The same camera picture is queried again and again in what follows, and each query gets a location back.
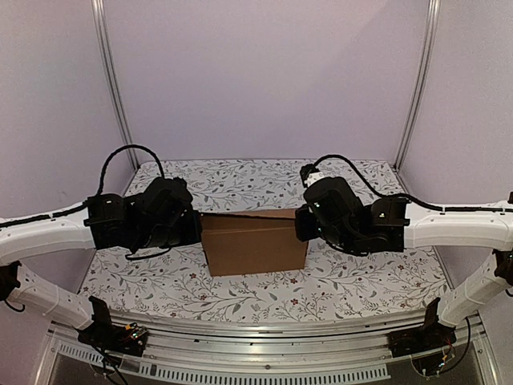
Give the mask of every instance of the black cable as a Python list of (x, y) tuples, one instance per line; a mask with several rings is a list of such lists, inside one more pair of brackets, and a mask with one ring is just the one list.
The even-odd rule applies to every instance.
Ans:
[[(128, 150), (129, 148), (136, 148), (139, 150), (143, 150), (143, 151), (147, 152), (148, 154), (150, 154), (151, 156), (153, 156), (153, 159), (155, 159), (155, 162), (157, 163), (157, 166), (159, 167), (160, 175), (163, 178), (165, 177), (164, 168), (162, 167), (162, 163), (160, 162), (159, 157), (152, 150), (150, 150), (149, 148), (146, 148), (144, 146), (141, 146), (140, 144), (128, 144), (126, 146), (122, 146), (122, 147), (118, 148), (117, 150), (115, 150), (105, 160), (105, 163), (103, 164), (103, 167), (102, 167), (102, 171), (100, 173), (99, 187), (98, 187), (98, 191), (96, 192), (96, 195), (100, 195), (103, 192), (103, 186), (105, 185), (105, 174), (107, 172), (107, 166), (109, 165), (109, 163), (111, 163), (112, 158), (114, 158), (114, 156), (116, 156), (120, 152), (122, 152), (124, 150)], [(39, 214), (39, 215), (35, 215), (33, 217), (15, 219), (13, 221), (3, 222), (3, 223), (0, 223), (0, 229), (4, 229), (6, 227), (11, 227), (11, 226), (16, 226), (16, 225), (24, 225), (27, 223), (32, 223), (32, 222), (37, 222), (37, 221), (45, 221), (45, 220), (53, 219), (53, 218), (65, 217), (66, 215), (71, 215), (73, 213), (77, 213), (78, 211), (83, 210), (86, 207), (87, 207), (87, 205), (84, 202), (81, 205), (78, 205), (74, 208), (64, 210), (64, 211), (57, 211), (55, 213), (48, 213), (48, 214)]]
[(128, 381), (124, 378), (123, 374), (121, 374), (121, 372), (119, 371), (117, 365), (115, 362), (113, 362), (111, 360), (111, 357), (109, 356), (109, 354), (105, 353), (105, 350), (102, 349), (100, 350), (92, 341), (89, 337), (87, 337), (87, 335), (85, 335), (84, 333), (82, 333), (81, 330), (78, 330), (76, 329), (77, 332), (84, 338), (88, 341), (88, 344), (93, 348), (95, 349), (95, 351), (98, 352), (99, 355), (101, 355), (103, 357), (103, 373), (105, 374), (105, 377), (113, 384), (115, 385), (119, 385), (116, 381), (114, 381), (113, 379), (111, 379), (109, 377), (109, 375), (107, 374), (107, 364), (106, 362), (109, 363), (109, 365), (112, 367), (112, 369), (114, 369), (115, 373), (121, 378), (121, 381), (123, 381), (123, 385), (129, 385), (128, 384)]
[(468, 330), (467, 344), (465, 345), (465, 350), (463, 351), (462, 355), (459, 357), (458, 361), (456, 361), (456, 363), (452, 367), (450, 367), (449, 369), (446, 369), (446, 370), (442, 370), (440, 372), (441, 375), (454, 370), (463, 361), (463, 359), (465, 358), (465, 355), (468, 352), (469, 347), (471, 346), (471, 322), (468, 320), (468, 317), (465, 317), (465, 321), (467, 321), (467, 330)]
[(131, 255), (134, 255), (134, 254), (127, 254), (125, 255), (125, 259), (127, 261), (143, 261), (145, 259), (151, 259), (151, 258), (155, 258), (155, 257), (160, 257), (161, 255), (164, 255), (165, 253), (168, 253), (171, 251), (171, 247), (167, 250), (164, 250), (160, 253), (155, 253), (155, 254), (151, 254), (151, 255), (143, 255), (141, 257), (130, 257)]
[[(98, 351), (102, 356), (103, 356), (103, 374), (105, 375), (105, 378), (109, 380), (110, 383), (113, 383), (114, 385), (120, 385), (119, 383), (117, 383), (116, 381), (114, 381), (112, 378), (111, 378), (111, 375), (109, 375), (107, 373), (107, 354), (105, 353), (105, 350), (99, 350), (99, 349), (96, 349), (96, 351)], [(112, 361), (109, 361), (109, 363), (111, 364), (111, 367), (112, 369), (114, 369), (115, 373), (121, 378), (121, 381), (123, 381), (123, 384), (124, 385), (128, 385), (128, 382), (127, 380), (123, 377), (123, 375), (121, 374), (121, 372), (119, 371), (119, 369), (117, 368), (116, 365), (113, 365), (112, 364)]]
[(3, 300), (7, 307), (11, 309), (12, 311), (15, 311), (16, 313), (23, 313), (25, 311), (25, 305), (22, 305), (20, 309), (16, 309), (14, 306), (12, 306), (6, 299)]
[(35, 215), (33, 217), (15, 219), (14, 221), (3, 222), (3, 223), (0, 223), (0, 229), (4, 229), (5, 227), (11, 227), (11, 226), (16, 226), (16, 225), (24, 225), (26, 223), (32, 223), (32, 222), (37, 222), (37, 221), (45, 221), (47, 219), (65, 217), (66, 215), (71, 215), (73, 213), (77, 213), (78, 211), (83, 210), (86, 207), (87, 207), (87, 205), (84, 202), (81, 205), (75, 206), (71, 209), (64, 210), (64, 211), (56, 211), (54, 213)]
[(397, 194), (390, 194), (390, 195), (385, 195), (385, 194), (382, 194), (380, 193), (378, 190), (376, 190), (370, 183), (369, 181), (363, 176), (363, 174), (356, 168), (356, 166), (354, 165), (354, 163), (347, 159), (345, 156), (342, 156), (342, 155), (338, 155), (338, 154), (333, 154), (333, 155), (326, 155), (326, 156), (323, 156), (321, 158), (319, 158), (318, 160), (315, 161), (315, 163), (313, 164), (313, 168), (316, 168), (321, 162), (323, 162), (324, 160), (327, 160), (327, 159), (339, 159), (339, 160), (343, 160), (345, 161), (350, 167), (351, 169), (354, 171), (354, 173), (356, 173), (356, 175), (362, 180), (362, 182), (365, 184), (365, 186), (367, 186), (367, 188), (377, 197), (380, 197), (380, 198), (406, 198), (414, 203), (416, 203), (417, 205), (423, 207), (424, 209), (428, 209), (428, 210), (433, 210), (433, 211), (442, 211), (442, 212), (458, 212), (458, 213), (473, 213), (473, 212), (476, 212), (476, 211), (484, 211), (484, 212), (491, 212), (491, 213), (513, 213), (513, 209), (501, 209), (501, 208), (493, 208), (493, 207), (471, 207), (471, 206), (461, 206), (461, 207), (445, 207), (443, 208), (442, 206), (437, 206), (437, 205), (432, 205), (430, 203), (426, 203), (424, 201), (421, 201), (420, 199), (418, 199), (417, 197), (414, 197), (410, 194), (406, 194), (405, 192), (400, 192), (400, 193), (397, 193)]
[(112, 152), (108, 156), (108, 158), (105, 160), (105, 163), (103, 164), (103, 167), (102, 167), (102, 172), (100, 173), (100, 176), (99, 176), (99, 186), (98, 186), (98, 191), (96, 192), (96, 195), (100, 195), (103, 192), (103, 186), (104, 186), (104, 182), (105, 182), (105, 173), (107, 172), (107, 167), (108, 167), (109, 163), (111, 163), (112, 158), (114, 158), (114, 156), (118, 155), (120, 152), (128, 150), (130, 148), (142, 150), (142, 151), (145, 151), (148, 154), (150, 154), (153, 157), (153, 159), (155, 159), (155, 162), (157, 163), (157, 166), (159, 167), (160, 175), (163, 178), (165, 178), (164, 168), (162, 167), (162, 163), (160, 163), (159, 157), (152, 150), (150, 150), (147, 147), (141, 146), (140, 144), (127, 144), (126, 146), (122, 146), (122, 147), (118, 148), (117, 150), (115, 150), (114, 152)]

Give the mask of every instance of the box flap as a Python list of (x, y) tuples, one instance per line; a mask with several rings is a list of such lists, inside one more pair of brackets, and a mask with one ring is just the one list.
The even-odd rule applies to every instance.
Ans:
[(203, 215), (224, 217), (255, 217), (268, 219), (294, 219), (296, 217), (296, 209), (251, 210), (237, 211), (234, 213), (203, 213)]
[(249, 231), (254, 229), (282, 229), (294, 227), (290, 219), (262, 218), (262, 217), (240, 217), (237, 215), (203, 215), (201, 217), (203, 233), (227, 232), (227, 231)]

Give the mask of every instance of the purple wall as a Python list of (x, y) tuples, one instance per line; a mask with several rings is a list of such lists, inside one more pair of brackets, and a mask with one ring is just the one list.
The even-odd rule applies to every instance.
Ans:
[[(430, 201), (483, 203), (513, 190), (513, 2), (442, 2), (420, 116), (402, 175)], [(441, 249), (458, 284), (488, 250)], [(513, 306), (505, 294), (481, 314), (504, 383), (513, 378)]]
[(167, 159), (392, 160), (427, 5), (106, 2), (135, 141)]
[[(92, 19), (91, 2), (0, 2), (0, 216), (59, 209), (92, 195), (110, 151), (121, 145)], [(120, 156), (107, 189), (131, 171)], [(26, 261), (70, 290), (91, 252)], [(0, 383), (26, 385), (48, 320), (0, 304)]]

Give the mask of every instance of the flower pattern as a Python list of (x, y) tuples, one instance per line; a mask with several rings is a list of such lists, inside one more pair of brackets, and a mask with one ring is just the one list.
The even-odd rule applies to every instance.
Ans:
[[(163, 162), (167, 176), (188, 182), (202, 212), (295, 208), (302, 205), (301, 166), (310, 160), (195, 160)], [(383, 193), (402, 191), (386, 162), (356, 161)], [(346, 178), (364, 204), (376, 197), (340, 160), (321, 166)], [(143, 164), (128, 195), (158, 176)], [(154, 250), (141, 250), (153, 253)], [(125, 249), (96, 253), (81, 289), (116, 310), (218, 322), (315, 322), (416, 310), (447, 290), (432, 248), (352, 257), (311, 241), (303, 270), (210, 277), (201, 245), (129, 262)]]

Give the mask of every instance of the floral tablecloth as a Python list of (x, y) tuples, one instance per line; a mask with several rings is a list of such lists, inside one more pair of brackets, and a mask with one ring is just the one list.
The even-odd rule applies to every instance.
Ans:
[[(299, 170), (308, 160), (188, 160), (164, 162), (168, 176), (188, 182), (202, 212), (294, 208), (302, 205)], [(386, 162), (355, 164), (383, 193), (402, 191)], [(375, 197), (340, 160), (320, 169), (343, 176), (369, 204)], [(158, 176), (143, 164), (128, 195)], [(389, 314), (424, 307), (447, 290), (431, 248), (351, 257), (311, 241), (303, 270), (211, 278), (201, 245), (129, 262), (125, 249), (96, 253), (81, 294), (116, 310), (222, 322), (312, 322)]]

